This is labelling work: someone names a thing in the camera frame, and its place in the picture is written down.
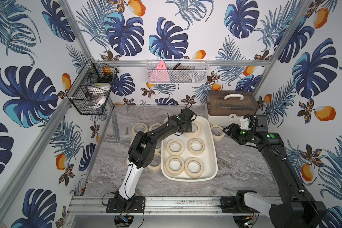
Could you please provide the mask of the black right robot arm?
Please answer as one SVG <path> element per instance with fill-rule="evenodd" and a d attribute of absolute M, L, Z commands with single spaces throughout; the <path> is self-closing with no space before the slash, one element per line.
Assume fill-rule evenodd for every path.
<path fill-rule="evenodd" d="M 255 192 L 245 192 L 242 206 L 255 209 L 270 218 L 275 228 L 316 228 L 327 213 L 294 171 L 279 134 L 268 130 L 265 115 L 247 115 L 239 124 L 232 123 L 223 132 L 240 145 L 254 144 L 275 179 L 281 202 L 273 202 Z"/>

